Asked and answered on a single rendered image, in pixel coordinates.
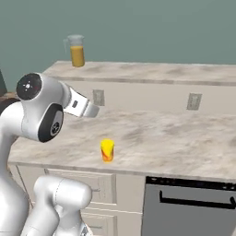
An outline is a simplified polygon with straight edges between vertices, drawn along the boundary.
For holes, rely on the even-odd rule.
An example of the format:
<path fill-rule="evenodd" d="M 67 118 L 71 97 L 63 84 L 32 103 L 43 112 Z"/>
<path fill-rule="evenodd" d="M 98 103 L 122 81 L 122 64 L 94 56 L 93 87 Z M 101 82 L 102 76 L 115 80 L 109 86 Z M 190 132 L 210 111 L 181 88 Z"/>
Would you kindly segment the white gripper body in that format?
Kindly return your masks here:
<path fill-rule="evenodd" d="M 72 88 L 70 91 L 70 101 L 64 111 L 76 117 L 94 118 L 98 115 L 100 107 L 93 104 L 88 98 L 76 92 Z"/>

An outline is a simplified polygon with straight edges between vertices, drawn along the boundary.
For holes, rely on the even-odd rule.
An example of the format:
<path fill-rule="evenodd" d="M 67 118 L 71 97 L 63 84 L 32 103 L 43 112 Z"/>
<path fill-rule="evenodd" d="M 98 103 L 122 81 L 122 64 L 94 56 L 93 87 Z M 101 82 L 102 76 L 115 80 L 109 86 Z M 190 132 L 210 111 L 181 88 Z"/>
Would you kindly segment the yellow and orange cup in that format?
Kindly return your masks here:
<path fill-rule="evenodd" d="M 102 160 L 111 162 L 113 160 L 114 142 L 110 139 L 103 139 L 100 142 L 100 151 Z"/>

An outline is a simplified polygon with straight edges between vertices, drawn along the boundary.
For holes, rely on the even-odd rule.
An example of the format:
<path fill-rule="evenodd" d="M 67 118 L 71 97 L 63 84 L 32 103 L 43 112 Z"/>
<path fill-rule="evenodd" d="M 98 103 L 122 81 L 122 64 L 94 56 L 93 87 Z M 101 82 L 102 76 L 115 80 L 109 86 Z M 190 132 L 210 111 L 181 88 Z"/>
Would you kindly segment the glass pitcher with orange juice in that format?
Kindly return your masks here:
<path fill-rule="evenodd" d="M 64 39 L 64 45 L 69 44 L 72 66 L 81 67 L 85 64 L 84 37 L 82 35 L 69 35 Z"/>

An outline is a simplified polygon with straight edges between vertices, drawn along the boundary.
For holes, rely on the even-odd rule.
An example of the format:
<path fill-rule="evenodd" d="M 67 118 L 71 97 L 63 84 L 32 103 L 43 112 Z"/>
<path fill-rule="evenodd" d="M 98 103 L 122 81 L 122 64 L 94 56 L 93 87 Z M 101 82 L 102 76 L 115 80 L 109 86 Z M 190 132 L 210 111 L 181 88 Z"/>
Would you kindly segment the beige drawer front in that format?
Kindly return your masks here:
<path fill-rule="evenodd" d="M 46 173 L 86 183 L 91 189 L 100 189 L 98 193 L 92 192 L 92 203 L 116 203 L 116 177 L 114 174 L 56 169 L 47 169 Z"/>
<path fill-rule="evenodd" d="M 83 213 L 82 218 L 88 226 L 102 227 L 102 230 L 90 228 L 94 236 L 118 236 L 116 216 Z"/>

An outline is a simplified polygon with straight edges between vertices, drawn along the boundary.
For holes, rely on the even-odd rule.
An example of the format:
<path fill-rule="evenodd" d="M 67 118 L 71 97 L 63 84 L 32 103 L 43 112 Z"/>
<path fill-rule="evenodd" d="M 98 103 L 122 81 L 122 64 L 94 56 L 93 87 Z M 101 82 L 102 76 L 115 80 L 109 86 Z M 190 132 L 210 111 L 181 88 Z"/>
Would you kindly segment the grey dishwasher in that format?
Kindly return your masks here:
<path fill-rule="evenodd" d="M 236 236 L 236 209 L 165 204 L 164 197 L 229 203 L 236 183 L 146 178 L 141 236 Z"/>

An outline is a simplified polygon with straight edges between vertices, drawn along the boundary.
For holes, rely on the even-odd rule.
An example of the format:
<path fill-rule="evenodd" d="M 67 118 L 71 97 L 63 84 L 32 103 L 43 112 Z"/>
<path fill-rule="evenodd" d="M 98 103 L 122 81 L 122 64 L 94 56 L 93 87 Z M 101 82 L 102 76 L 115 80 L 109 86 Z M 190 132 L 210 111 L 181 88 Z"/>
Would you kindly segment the grey wall socket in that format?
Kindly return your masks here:
<path fill-rule="evenodd" d="M 197 111 L 200 106 L 201 98 L 202 98 L 201 94 L 190 93 L 187 102 L 187 110 Z"/>
<path fill-rule="evenodd" d="M 94 89 L 93 90 L 93 100 L 96 105 L 104 106 L 105 105 L 104 91 L 101 89 Z"/>

